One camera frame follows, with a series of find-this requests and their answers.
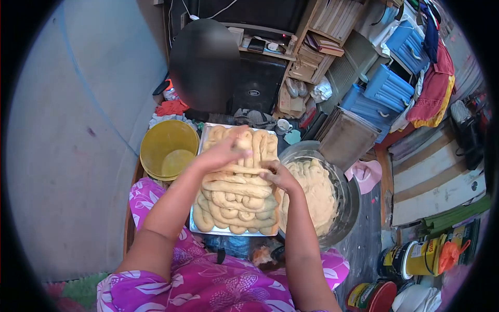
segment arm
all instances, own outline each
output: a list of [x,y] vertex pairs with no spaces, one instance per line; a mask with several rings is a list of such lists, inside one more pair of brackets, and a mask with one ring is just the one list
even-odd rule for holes
[[293,302],[300,311],[341,312],[322,270],[319,242],[298,181],[278,161],[262,162],[276,174],[261,174],[289,196],[286,225],[286,276]]
[[226,139],[196,157],[179,175],[154,204],[116,272],[143,270],[170,281],[173,246],[189,216],[204,175],[251,154],[251,151],[233,149],[237,135],[244,129],[234,128]]

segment purple dress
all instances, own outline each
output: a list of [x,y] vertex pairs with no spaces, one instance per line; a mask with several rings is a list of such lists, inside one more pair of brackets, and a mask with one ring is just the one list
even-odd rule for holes
[[[145,216],[165,190],[149,178],[130,191],[130,209],[141,228]],[[331,290],[346,278],[349,263],[336,249],[321,253]],[[97,286],[97,310],[153,311],[295,311],[285,268],[262,272],[251,262],[207,253],[187,228],[173,248],[171,282],[147,271],[111,274]]]

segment dough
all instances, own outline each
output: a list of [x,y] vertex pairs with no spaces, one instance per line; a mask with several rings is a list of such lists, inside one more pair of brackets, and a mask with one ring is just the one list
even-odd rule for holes
[[230,183],[225,181],[205,181],[202,183],[202,186],[208,191],[230,192],[256,198],[265,198],[272,193],[272,188],[269,186]]
[[[327,234],[336,217],[337,209],[334,187],[329,180],[329,172],[322,167],[317,159],[305,162],[291,162],[286,167],[305,192],[308,211],[317,236]],[[288,207],[289,196],[285,194],[279,208],[280,227],[284,232],[286,232]]]
[[[231,128],[208,127],[203,151],[226,138]],[[248,129],[238,135],[234,148],[253,150],[253,155],[207,174],[193,209],[194,223],[202,232],[213,227],[228,228],[234,234],[246,231],[273,235],[278,228],[279,203],[275,186],[258,175],[262,160],[277,158],[277,137],[265,130]]]

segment red towel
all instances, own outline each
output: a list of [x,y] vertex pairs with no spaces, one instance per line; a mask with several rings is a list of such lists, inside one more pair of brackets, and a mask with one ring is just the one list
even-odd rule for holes
[[438,43],[437,64],[431,64],[423,80],[423,91],[418,101],[407,113],[406,119],[430,120],[435,116],[445,97],[449,76],[454,75],[454,64],[441,40]]
[[182,115],[189,107],[182,100],[164,101],[161,106],[156,106],[155,113],[158,117],[165,115]]

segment black television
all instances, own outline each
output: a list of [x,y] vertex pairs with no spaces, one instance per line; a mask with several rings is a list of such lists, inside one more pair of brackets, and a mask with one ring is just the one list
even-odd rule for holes
[[[233,0],[199,0],[198,16],[207,18]],[[245,29],[245,34],[289,40],[296,33],[308,0],[238,0],[214,17],[227,27]]]

